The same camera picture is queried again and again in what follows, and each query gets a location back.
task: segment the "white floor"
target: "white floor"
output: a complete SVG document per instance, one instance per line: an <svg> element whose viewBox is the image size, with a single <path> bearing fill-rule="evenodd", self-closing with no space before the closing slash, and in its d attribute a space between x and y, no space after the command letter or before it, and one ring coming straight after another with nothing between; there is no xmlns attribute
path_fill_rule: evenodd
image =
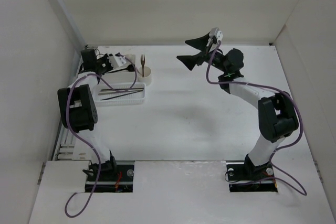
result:
<svg viewBox="0 0 336 224"><path fill-rule="evenodd" d="M222 46L223 52L231 48ZM274 47L237 48L245 55L246 78L289 91ZM80 170L88 163L49 162L30 223L334 223L305 138L279 151L274 162L299 179L307 197L282 183L279 193L229 193L222 160L243 159L252 149L259 136L258 114L240 98L208 84L206 64L190 72L176 59L196 50L187 46L106 50L145 54L153 83L145 104L98 109L103 139L118 160L165 161L136 162L133 193L95 194L76 219L65 216L64 205L71 193L83 191L85 177ZM211 79L220 74L212 69ZM285 144L296 136L297 132ZM288 179L281 173L276 176ZM73 214L87 197L73 199Z"/></svg>

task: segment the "purple cord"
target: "purple cord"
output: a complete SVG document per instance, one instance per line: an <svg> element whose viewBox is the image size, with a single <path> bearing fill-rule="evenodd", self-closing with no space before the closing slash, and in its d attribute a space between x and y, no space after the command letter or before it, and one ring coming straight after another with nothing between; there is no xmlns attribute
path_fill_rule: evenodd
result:
<svg viewBox="0 0 336 224"><path fill-rule="evenodd" d="M295 191L297 191L298 193L306 196L307 195L307 191L305 190L305 188L301 185L301 183L296 179L294 178L292 175L290 175L288 172L285 172L284 170L280 169L279 167L277 167L276 165L273 164L272 162L272 159L276 153L276 151L279 151L281 149L285 149L285 148L289 148L289 147L292 147L294 145L296 145L302 138L302 135L303 135L303 122L302 122L302 117L301 117L301 114L300 114L300 111L299 111L299 108L298 106L295 104L294 100L290 97L290 95L280 89L277 89L277 88L274 88L274 87L271 87L271 86L265 86L265 85L259 85L259 84L254 84L254 83L248 83L248 82L242 82L242 81L222 81L222 82L212 82L210 81L209 79L209 71L210 71L210 67L212 65L212 61L214 60L215 58L215 54L216 54L216 51L219 49L220 45L221 45L221 41L219 41L217 47L215 48L215 50L213 51L213 53L211 54L211 57L210 57L210 60L209 60L209 63L208 63L208 67L206 69L206 80L208 83L210 84L243 84L243 85L249 85L249 86L252 86L252 87L258 87L258 88L264 88L264 89L271 89L271 90L275 90L279 93L281 93L282 95L284 95L286 98L289 99L289 101L293 104L294 106L294 109L298 115L298 119L299 119L299 125L300 125L300 132L299 132L299 136L298 138L292 142L291 144L287 144L287 145L284 145L282 147L278 147L275 149L275 151L271 154L270 158L269 158L269 162L270 164L275 168L275 169L278 169L279 171L281 171L282 173L286 174L288 177L290 177L291 179L293 179L300 187L301 189L303 190L303 192L301 192L300 190L298 190L297 188L295 188L293 185L289 184L287 181L281 179L281 178L277 178L277 177L267 177L267 178L262 178L260 180L256 180L256 181L252 181L252 182L248 182L248 183L242 183L240 185L252 185L252 184L255 184L257 182L261 182L261 181L264 181L264 180L269 180L269 179L277 179L279 181L282 181L283 183L285 183L286 185L288 185L289 187L291 187L292 189L294 189Z"/></svg>
<svg viewBox="0 0 336 224"><path fill-rule="evenodd" d="M135 65L134 63L129 60L128 58L125 57L125 59L130 62L133 66L134 66L134 69L135 69ZM100 156L98 154L98 152L96 151L96 149L94 148L94 146L89 143L88 141L86 141L84 138L82 138L81 136L79 136L76 132L74 132L74 130L72 129L71 125L70 125L70 120L69 120L69 111L70 111L70 101L71 101L71 97L72 97L72 93L74 92L75 90L75 87L78 83L80 83L82 80L84 80L87 76L96 76L98 77L100 80L102 80L110 89L118 92L118 93L123 93L123 92L127 92L129 91L136 83L136 78L137 78L137 72L135 71L135 78L134 78L134 82L133 84L128 88L128 89L125 89L125 90L116 90L114 89L113 87L111 87L101 76L99 76L98 74L95 74L95 73L89 73L88 75L86 76L83 76L81 78L79 78L77 81L74 82L74 84L72 85L71 89L70 89L70 92L69 92L69 95L68 95L68 100L67 100L67 106L66 106L66 122L67 122L67 125L68 125L68 129L69 131L79 140L81 140L82 142L84 142L85 144L87 144L92 150L93 152L95 153L95 155L97 156L97 159L98 159L98 171L97 171L97 177L96 177L96 180L94 181L94 185L93 185L93 188L90 192L90 195L89 195L89 198L88 200L86 201L84 207L82 208L82 210L79 211L79 213L75 214L75 215L70 215L68 213L68 204L70 203L71 199L77 194L77 193L74 193L73 195L71 195L71 197L68 199L67 203L65 204L65 207L64 207L64 212L65 212L65 215L69 218L75 218L77 216L79 216L82 212L84 212L84 210L86 209L86 207L88 206L89 202L90 202L90 199L93 195L93 193L95 192L94 190L96 189L96 186L97 186L97 182L98 182L98 179L99 179L99 176L100 176L100 171L101 171L101 159L100 159Z"/></svg>

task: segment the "purple cable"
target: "purple cable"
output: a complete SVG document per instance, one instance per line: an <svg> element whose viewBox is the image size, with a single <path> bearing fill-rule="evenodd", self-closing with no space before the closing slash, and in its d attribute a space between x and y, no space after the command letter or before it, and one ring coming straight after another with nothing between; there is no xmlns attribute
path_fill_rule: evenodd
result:
<svg viewBox="0 0 336 224"><path fill-rule="evenodd" d="M277 89L277 88L274 88L274 87L271 87L271 86L265 86L265 85L259 85L259 84L254 84L254 83L248 83L248 82L242 82L242 81L222 81L222 82L212 82L210 81L209 79L209 71L210 71L210 67L212 65L212 61L214 60L215 58L215 54L216 54L216 51L219 49L220 45L221 45L221 41L219 41L217 47L215 48L215 50L213 51L213 53L211 54L211 57L210 57L210 60L209 60L209 63L208 63L208 67L206 69L206 80L208 83L210 84L243 84L243 85L248 85L248 86L252 86L252 87L258 87L258 88L264 88L264 89L271 89L271 90L275 90L279 93L281 93L282 95L284 95L286 98L289 99L289 101L293 104L294 106L294 109L298 115L298 119L299 119L299 125L300 125L300 131L299 131L299 136L298 138L292 142L291 144L287 144L287 145L284 145L284 146L281 146L281 147L278 147L275 149L275 151L271 154L270 158L269 158L269 162L270 164L275 168L275 169L278 169L279 171L281 171L282 173L286 174L288 177L290 177L291 179L293 179L300 187L301 189L303 190L303 192L301 192L300 190L298 190L297 188L295 188L293 185L289 184L287 181L283 180L282 178L277 178L277 177L267 177L267 178L262 178L260 180L256 180L256 181L252 181L252 182L248 182L248 183L242 183L240 185L252 185L252 184L255 184L257 182L261 182L261 181L264 181L264 180L270 180L270 179L277 179L279 181L282 181L283 183L285 183L286 185L288 185L289 187L291 187L292 189L294 189L295 191L297 191L298 193L306 196L307 195L307 191L305 190L305 188L301 185L301 183L296 179L294 178L292 175L290 175L288 172L285 172L284 170L280 169L279 167L277 167L276 165L273 164L272 162L272 159L276 153L276 151L279 151L281 149L285 149L285 148L289 148L289 147L292 147L294 145L296 145L302 138L302 135L303 135L303 122L302 122L302 117L301 117L301 114L300 114L300 111L299 111L299 108L298 106L295 104L294 100L290 97L290 95L280 89Z"/></svg>
<svg viewBox="0 0 336 224"><path fill-rule="evenodd" d="M135 69L135 65L134 63L129 60L128 58L125 57L125 59L130 62L133 66L134 66L134 69ZM70 125L70 120L69 120L69 111L70 111L70 101L71 101L71 97L72 97L72 93L74 92L75 90L75 87L78 83L80 83L82 80L84 80L86 77L88 76L96 76L98 77L100 80L102 80L110 89L116 91L116 92L119 92L119 93L122 93L122 92L127 92L129 91L136 83L136 78L137 78L137 72L135 71L135 78L134 78L134 82L133 84L128 88L128 89L125 89L125 90L116 90L114 89L113 87L111 87L101 76L99 76L98 74L95 74L95 73L89 73L88 75L86 76L83 76L81 78L79 78L77 81L74 82L74 84L72 85L71 89L70 89L70 92L69 92L69 95L68 95L68 100L67 100L67 106L66 106L66 122L67 122L67 125L68 125L68 129L69 131L79 140L81 140L82 142L84 142L85 144L87 144L92 150L93 152L95 153L95 155L97 156L97 159L98 159L98 171L97 171L97 177L96 177L96 180L94 181L94 185L93 185L93 188L90 192L90 195L89 195L89 198L87 199L84 207L82 208L82 210L80 210L77 214L75 215L70 215L68 213L68 205L71 201L71 199L77 194L77 193L74 193L73 195L71 195L71 197L68 199L67 203L65 204L65 207L64 207L64 212L65 212L65 215L69 218L75 218L77 216L79 216L82 212L84 212L84 210L86 209L86 207L88 206L89 202L90 202L90 199L93 195L93 193L95 192L94 190L96 189L96 186L97 186L97 182L98 182L98 179L99 179L99 176L100 176L100 171L101 171L101 159L100 159L100 156L98 154L98 152L96 151L96 149L94 148L94 146L89 143L88 141L86 141L84 138L82 138L81 136L79 136L76 132L74 132L74 130L72 129L71 125Z"/></svg>

